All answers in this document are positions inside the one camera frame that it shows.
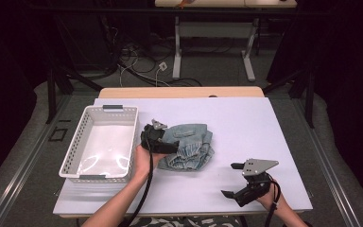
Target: black cable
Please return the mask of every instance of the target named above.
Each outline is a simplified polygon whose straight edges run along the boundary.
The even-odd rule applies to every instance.
[[[151,82],[151,80],[155,80],[155,79],[147,79],[144,77],[141,77],[140,75],[138,75],[136,72],[134,72],[133,70],[131,70],[129,67],[127,67],[124,63],[119,62],[118,63],[120,65],[120,67],[126,69],[126,71],[128,71],[129,73],[131,73],[133,76],[137,77],[138,79],[140,79],[143,82],[146,82],[152,86],[156,86],[156,84],[154,82]],[[162,84],[173,84],[173,83],[177,83],[177,82],[181,82],[183,80],[193,80],[194,82],[196,82],[200,87],[202,87],[202,84],[196,80],[196,79],[192,79],[192,78],[185,78],[185,79],[177,79],[177,80],[171,80],[171,81],[158,81],[159,83]]]
[[[175,81],[172,84],[177,85],[178,87],[194,87],[193,84],[186,81]]]
[[[148,195],[149,187],[151,186],[153,170],[154,170],[154,160],[152,157],[152,150],[151,150],[151,147],[149,146],[148,140],[147,140],[147,145],[148,145],[148,152],[149,152],[149,173],[148,173],[146,189],[144,190],[143,197],[140,199],[140,202],[138,203],[138,206],[135,209],[132,216],[129,219],[122,221],[119,224],[120,227],[129,227],[131,225],[131,223],[134,221],[135,217],[137,217],[137,214],[140,212],[141,207],[143,207],[144,201],[146,201],[146,198]]]
[[[111,56],[111,65],[110,65],[109,68],[105,69],[105,68],[101,68],[100,66],[96,66],[95,63],[93,63],[89,58],[87,58],[85,56],[84,52],[81,50],[80,46],[78,45],[78,43],[74,39],[72,33],[69,31],[69,29],[67,28],[66,24],[63,22],[63,20],[61,19],[61,17],[56,16],[55,19],[56,19],[56,22],[57,22],[57,26],[60,26],[61,25],[62,29],[66,31],[67,36],[72,41],[73,46],[78,50],[78,53],[81,55],[81,57],[85,61],[87,61],[88,63],[90,63],[94,68],[97,68],[97,69],[99,69],[99,70],[101,70],[101,71],[104,72],[103,74],[96,75],[96,76],[89,76],[89,77],[85,77],[84,76],[85,78],[87,78],[89,80],[103,79],[103,78],[106,78],[106,77],[110,76],[111,74],[113,74],[117,70],[117,68],[115,67],[116,64],[113,64],[113,61],[114,61],[113,56]]]
[[[138,71],[137,69],[134,68],[134,65],[131,67],[132,70],[134,70],[135,72],[137,73],[149,73],[151,72],[152,70],[155,69],[156,65],[157,65],[157,62],[151,58],[150,56],[148,56],[146,53],[144,53],[145,56],[138,56],[139,59],[148,59],[149,61],[152,61],[152,66],[151,68],[149,68],[148,70],[146,71]]]
[[[221,47],[225,46],[226,43],[228,41],[231,41],[231,44],[229,46],[226,47],[226,49],[222,50],[222,51],[218,51]],[[228,52],[230,49],[232,49],[232,47],[234,46],[234,38],[224,38],[222,44],[220,44],[218,47],[216,47],[213,50],[210,51],[204,51],[204,50],[194,50],[193,48],[195,47],[193,44],[190,47],[185,47],[183,48],[183,53],[226,53]]]
[[[272,219],[273,213],[277,209],[279,198],[281,197],[281,186],[273,181],[273,179],[270,177],[270,182],[273,183],[273,203],[270,206],[269,213],[267,216],[267,221],[265,222],[265,226],[268,227],[270,225],[270,220]]]
[[[248,227],[246,218],[244,216],[239,216],[239,217],[240,217],[241,226]]]

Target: plug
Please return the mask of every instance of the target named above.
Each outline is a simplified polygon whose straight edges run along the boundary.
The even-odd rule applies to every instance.
[[[164,71],[167,69],[167,64],[166,62],[162,61],[162,63],[159,64],[159,68],[161,69],[161,71]]]

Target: human hand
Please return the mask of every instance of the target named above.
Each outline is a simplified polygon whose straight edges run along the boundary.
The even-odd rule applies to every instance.
[[[158,165],[159,161],[163,159],[166,155],[167,154],[153,153],[153,167],[155,168]],[[149,160],[149,151],[143,148],[141,145],[138,145],[134,151],[135,172],[133,178],[138,177],[144,180],[147,179],[149,173]]]
[[[270,188],[269,188],[269,191],[267,192],[267,194],[258,198],[257,201],[259,203],[261,203],[265,207],[265,209],[269,210],[270,206],[274,202],[274,197],[275,197],[275,195],[277,195],[277,193],[278,193],[278,188],[275,186],[274,183],[270,183]],[[278,203],[279,202],[285,202],[285,198],[284,198],[282,192],[281,192],[281,196],[278,200]]]
[[[277,194],[278,187],[274,183],[271,183],[267,194],[265,194],[263,197],[258,198],[257,201],[260,202],[265,207],[265,209],[269,211],[271,205],[274,203],[274,197]],[[307,224],[288,205],[282,191],[280,192],[280,198],[277,201],[277,207],[274,211],[274,214],[279,217],[286,226],[307,226]]]

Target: dark curtain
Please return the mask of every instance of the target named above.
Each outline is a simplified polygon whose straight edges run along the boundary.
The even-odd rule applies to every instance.
[[[45,80],[16,9],[13,2],[0,1],[0,165],[32,115],[33,88]]]
[[[363,186],[363,2],[339,4],[327,9],[334,17],[326,24],[306,26],[295,21],[291,25],[268,80],[283,79],[305,67],[319,44],[324,44],[326,48],[315,58],[315,91],[327,103],[338,151]]]

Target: patterned shorts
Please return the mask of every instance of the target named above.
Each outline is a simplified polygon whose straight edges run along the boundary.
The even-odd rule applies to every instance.
[[[219,216],[219,217],[178,217],[178,218],[136,218],[131,226],[141,227],[239,227],[238,217]]]

